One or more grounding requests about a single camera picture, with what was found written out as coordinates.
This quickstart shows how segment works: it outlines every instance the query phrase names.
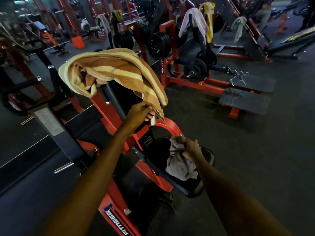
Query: black rubber floor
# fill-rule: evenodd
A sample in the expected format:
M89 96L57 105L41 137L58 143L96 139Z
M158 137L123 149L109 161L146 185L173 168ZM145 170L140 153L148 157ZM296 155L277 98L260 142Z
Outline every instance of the black rubber floor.
M288 34L296 31L301 19L288 21ZM269 23L265 32L275 36L278 21ZM215 42L233 43L228 38L215 36ZM95 50L90 45L87 50ZM219 106L217 98L210 94L171 85L166 88L169 99L164 109L165 116L172 119L191 139L211 149L216 156L216 168L226 178L250 196L258 199L293 235L313 235L315 220L315 46L310 47L297 61L275 60L246 62L219 58L220 65L228 64L231 69L242 70L253 75L270 77L277 81L266 116L241 113L238 119L228 117L229 108ZM60 66L68 56L51 60ZM46 74L44 66L35 61L37 73ZM228 78L212 73L215 79ZM5 163L45 136L33 122L19 125L24 119L13 117L1 108L0 144L1 162ZM1 235L25 235L34 229L38 217L44 217L48 209L59 204L77 178L74 169L64 173L53 182L37 185L46 174L46 169L36 171L28 184L13 189L10 195L0 198ZM148 235L226 235L223 226L209 202L206 193L189 199L174 190L177 213L161 208L152 221ZM88 235L116 235L104 219L97 214Z

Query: footplate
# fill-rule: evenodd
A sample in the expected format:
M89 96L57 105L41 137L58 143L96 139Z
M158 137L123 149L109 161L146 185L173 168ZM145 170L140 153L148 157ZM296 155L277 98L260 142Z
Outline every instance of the footplate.
M242 80L244 83L246 83L246 86L244 86L242 81L236 83L235 86L244 87L265 93L272 93L276 85L276 81L274 79L254 75L243 75Z
M227 88L219 99L219 103L239 108L247 112L266 115L270 99L270 97L262 94Z

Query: forearm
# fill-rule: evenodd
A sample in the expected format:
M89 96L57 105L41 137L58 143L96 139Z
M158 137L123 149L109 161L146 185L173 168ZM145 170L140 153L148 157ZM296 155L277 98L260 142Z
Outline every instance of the forearm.
M106 194L121 149L130 132L120 128L108 147L80 178L76 188L54 215L45 235L85 235Z
M228 235L291 235L259 202L223 178L203 156L193 161Z

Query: person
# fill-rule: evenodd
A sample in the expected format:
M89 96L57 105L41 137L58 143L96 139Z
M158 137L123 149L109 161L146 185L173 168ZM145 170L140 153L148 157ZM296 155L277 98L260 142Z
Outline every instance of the person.
M124 142L153 115L149 103L132 106L108 147L83 174L75 189L49 221L44 235L86 234L106 194ZM208 197L228 235L291 235L262 205L221 176L205 160L197 140L187 139L186 143L183 155L195 163Z
M254 14L254 17L261 19L258 29L262 30L267 26L271 11L267 4L263 4L262 8Z
M315 0L310 0L308 12L303 19L302 26L297 32L313 27L315 25Z

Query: brown and yellow striped towel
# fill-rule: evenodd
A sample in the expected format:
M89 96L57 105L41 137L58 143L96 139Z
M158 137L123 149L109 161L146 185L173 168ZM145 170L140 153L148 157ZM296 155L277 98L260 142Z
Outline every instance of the brown and yellow striped towel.
M115 80L152 103L157 116L164 120L162 107L168 101L165 91L151 67L132 50L117 48L75 55L59 68L59 75L74 92L88 98L96 95L96 87Z

